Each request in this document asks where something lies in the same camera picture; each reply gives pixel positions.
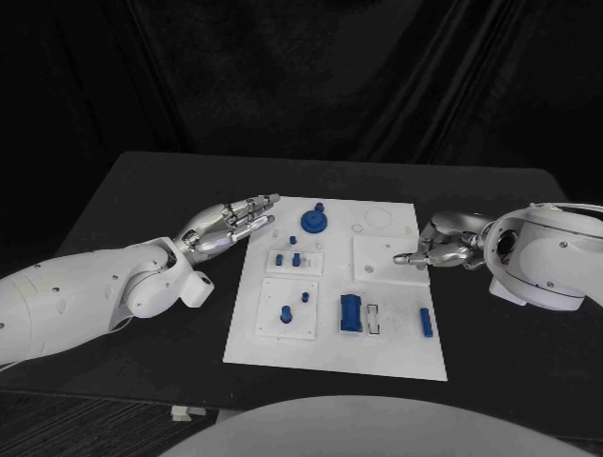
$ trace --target table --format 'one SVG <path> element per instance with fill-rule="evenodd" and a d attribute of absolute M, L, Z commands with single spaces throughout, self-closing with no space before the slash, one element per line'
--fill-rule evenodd
<path fill-rule="evenodd" d="M 278 192 L 411 202 L 423 225 L 440 209 L 503 215 L 563 201 L 538 169 L 430 167 L 126 153 L 59 255 L 175 236 L 214 203 Z M 221 362 L 242 269 L 241 242 L 199 269 L 215 282 L 202 308 L 153 319 L 0 373 L 0 390 L 245 410 L 302 397 L 378 395 L 431 401 L 547 434 L 603 439 L 603 309 L 518 307 L 488 292 L 490 273 L 433 268 L 447 382 Z"/>

